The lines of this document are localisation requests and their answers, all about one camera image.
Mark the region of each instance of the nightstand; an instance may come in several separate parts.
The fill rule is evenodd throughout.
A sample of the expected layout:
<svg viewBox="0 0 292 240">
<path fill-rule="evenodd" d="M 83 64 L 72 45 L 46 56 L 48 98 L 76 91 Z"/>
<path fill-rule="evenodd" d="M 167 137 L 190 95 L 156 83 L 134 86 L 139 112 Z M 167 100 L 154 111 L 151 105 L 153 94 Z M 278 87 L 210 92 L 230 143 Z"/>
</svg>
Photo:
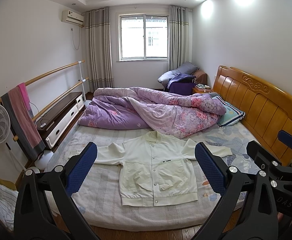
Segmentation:
<svg viewBox="0 0 292 240">
<path fill-rule="evenodd" d="M 193 88 L 193 94 L 203 94 L 203 93 L 211 93 L 212 90 L 209 88 L 209 89 L 203 89 L 203 88 L 198 88 L 198 87 L 194 87 Z"/>
</svg>

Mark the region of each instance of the purple floral comforter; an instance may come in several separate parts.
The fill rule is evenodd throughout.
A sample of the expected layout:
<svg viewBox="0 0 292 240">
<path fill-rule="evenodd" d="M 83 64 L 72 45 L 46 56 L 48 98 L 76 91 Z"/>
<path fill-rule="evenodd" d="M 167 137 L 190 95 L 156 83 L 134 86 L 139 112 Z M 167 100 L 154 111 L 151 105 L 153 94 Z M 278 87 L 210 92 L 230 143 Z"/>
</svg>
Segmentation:
<svg viewBox="0 0 292 240">
<path fill-rule="evenodd" d="M 181 96 L 148 88 L 99 88 L 80 125 L 115 130 L 151 127 L 184 138 L 214 125 L 226 109 L 209 94 Z"/>
</svg>

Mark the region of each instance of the curtain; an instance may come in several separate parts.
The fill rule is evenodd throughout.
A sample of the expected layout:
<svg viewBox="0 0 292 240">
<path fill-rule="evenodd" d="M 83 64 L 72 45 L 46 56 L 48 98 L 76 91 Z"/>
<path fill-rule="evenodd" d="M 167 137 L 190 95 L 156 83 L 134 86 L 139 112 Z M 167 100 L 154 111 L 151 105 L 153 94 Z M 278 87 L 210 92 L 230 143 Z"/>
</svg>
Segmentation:
<svg viewBox="0 0 292 240">
<path fill-rule="evenodd" d="M 113 87 L 108 7 L 85 13 L 85 38 L 89 90 Z"/>
<path fill-rule="evenodd" d="M 188 9 L 169 7 L 169 70 L 174 70 L 189 59 Z"/>
</svg>

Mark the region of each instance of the bed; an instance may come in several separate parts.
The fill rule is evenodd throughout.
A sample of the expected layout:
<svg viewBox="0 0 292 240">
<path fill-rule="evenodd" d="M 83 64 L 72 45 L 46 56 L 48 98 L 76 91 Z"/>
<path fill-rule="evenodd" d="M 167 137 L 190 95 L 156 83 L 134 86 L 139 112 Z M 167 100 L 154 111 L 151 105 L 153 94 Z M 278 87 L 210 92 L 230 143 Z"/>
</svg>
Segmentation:
<svg viewBox="0 0 292 240">
<path fill-rule="evenodd" d="M 225 163 L 242 172 L 255 174 L 259 168 L 248 157 L 246 145 L 258 141 L 268 151 L 287 165 L 292 152 L 277 140 L 283 129 L 292 134 L 292 96 L 262 79 L 239 69 L 220 66 L 213 91 L 223 99 L 246 112 L 245 118 L 230 127 L 214 125 L 204 131 L 184 138 L 210 145 L 231 148 L 232 156 L 224 157 Z M 81 152 L 89 141 L 97 146 L 122 143 L 144 135 L 150 129 L 106 130 L 84 126 L 73 128 L 68 143 L 50 160 L 47 171 L 58 164 L 65 164 L 73 152 Z M 79 210 L 94 226 L 128 231 L 169 230 L 202 224 L 212 212 L 220 196 L 213 192 L 196 161 L 192 161 L 198 187 L 198 201 L 172 206 L 131 207 L 122 206 L 119 194 L 121 167 L 94 164 L 79 192 L 72 198 Z M 244 200 L 241 193 L 236 208 Z M 51 194 L 47 198 L 53 212 L 59 213 Z"/>
</svg>

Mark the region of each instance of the mattress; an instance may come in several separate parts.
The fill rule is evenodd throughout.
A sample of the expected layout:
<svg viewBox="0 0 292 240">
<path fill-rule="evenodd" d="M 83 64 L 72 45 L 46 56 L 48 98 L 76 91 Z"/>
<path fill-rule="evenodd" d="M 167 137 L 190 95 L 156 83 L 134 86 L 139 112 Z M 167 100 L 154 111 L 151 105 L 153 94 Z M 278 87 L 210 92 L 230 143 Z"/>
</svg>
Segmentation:
<svg viewBox="0 0 292 240">
<path fill-rule="evenodd" d="M 120 144 L 151 131 L 151 129 L 105 130 L 85 126 L 77 126 L 76 129 L 67 144 L 49 161 L 47 171 L 56 165 L 64 165 L 73 151 L 81 152 L 90 141 L 99 147 L 113 142 Z M 247 143 L 256 139 L 241 123 L 224 128 L 214 125 L 184 140 L 189 138 L 195 142 L 204 141 L 210 145 L 231 148 L 233 155 L 223 158 L 228 166 L 234 165 L 240 171 L 252 174 L 259 170 L 246 152 Z M 216 206 L 220 195 L 212 190 L 197 161 L 191 162 L 197 180 L 197 201 L 156 207 L 122 206 L 119 193 L 121 166 L 104 164 L 92 166 L 80 190 L 74 193 L 72 198 L 87 222 L 98 227 L 150 231 L 203 224 Z M 51 192 L 46 192 L 46 195 L 52 211 L 59 213 Z M 244 197 L 245 194 L 241 193 L 236 209 L 242 206 Z"/>
</svg>

